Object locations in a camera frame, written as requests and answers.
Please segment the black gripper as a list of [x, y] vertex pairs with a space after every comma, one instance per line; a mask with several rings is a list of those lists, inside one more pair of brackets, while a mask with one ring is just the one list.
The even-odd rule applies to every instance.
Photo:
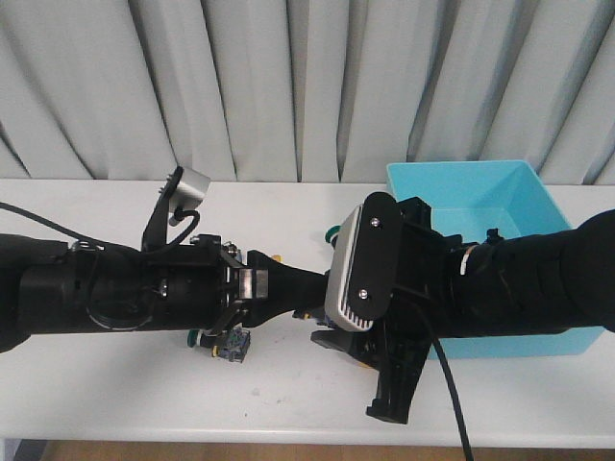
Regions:
[[255, 328], [289, 311], [294, 318], [326, 324], [326, 275], [282, 264], [256, 250], [248, 252], [244, 264], [233, 242], [219, 243], [212, 235], [194, 236], [191, 243], [212, 243], [218, 254], [220, 307], [206, 334], [228, 333], [237, 325]]

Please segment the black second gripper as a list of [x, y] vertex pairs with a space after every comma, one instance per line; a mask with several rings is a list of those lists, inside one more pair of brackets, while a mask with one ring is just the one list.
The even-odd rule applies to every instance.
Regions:
[[399, 227], [392, 254], [397, 268], [391, 300], [376, 337], [371, 331], [317, 330], [310, 340], [377, 365], [378, 387], [366, 415], [406, 424], [425, 366], [431, 336], [461, 338], [464, 325], [452, 295], [449, 256], [462, 247], [459, 233], [442, 234], [431, 225], [431, 207], [418, 197], [402, 202], [383, 197], [383, 213]]

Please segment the black second robot arm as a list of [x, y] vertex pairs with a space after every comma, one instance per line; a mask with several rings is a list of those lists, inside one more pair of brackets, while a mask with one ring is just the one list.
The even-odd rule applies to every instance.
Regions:
[[614, 327], [614, 214], [574, 230], [483, 242], [445, 236], [419, 198], [369, 195], [336, 239], [318, 345], [379, 373], [367, 414], [403, 424], [441, 338]]

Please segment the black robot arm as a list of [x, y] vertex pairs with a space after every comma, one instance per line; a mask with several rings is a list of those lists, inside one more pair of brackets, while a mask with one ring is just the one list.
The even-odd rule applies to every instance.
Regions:
[[4, 234], [1, 350], [33, 335], [157, 330], [222, 350], [285, 312], [322, 315], [327, 281], [258, 251], [240, 262], [216, 235], [148, 254]]

